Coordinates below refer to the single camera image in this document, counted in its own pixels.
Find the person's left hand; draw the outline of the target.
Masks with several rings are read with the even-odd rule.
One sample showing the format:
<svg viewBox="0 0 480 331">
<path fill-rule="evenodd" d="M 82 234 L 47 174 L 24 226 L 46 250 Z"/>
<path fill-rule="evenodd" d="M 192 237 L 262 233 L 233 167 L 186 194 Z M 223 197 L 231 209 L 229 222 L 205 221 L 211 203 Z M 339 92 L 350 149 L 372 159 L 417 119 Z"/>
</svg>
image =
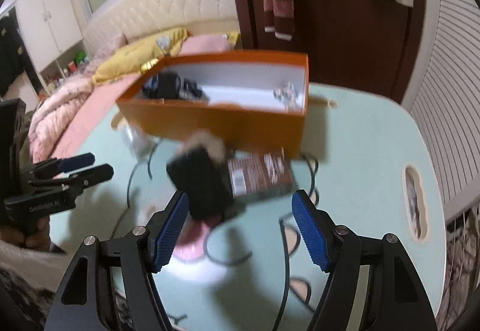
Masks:
<svg viewBox="0 0 480 331">
<path fill-rule="evenodd" d="M 1 240 L 14 246 L 24 247 L 33 251 L 48 252 L 50 250 L 50 218 L 41 218 L 37 222 L 37 230 L 30 236 L 25 236 L 15 227 L 2 225 Z"/>
</svg>

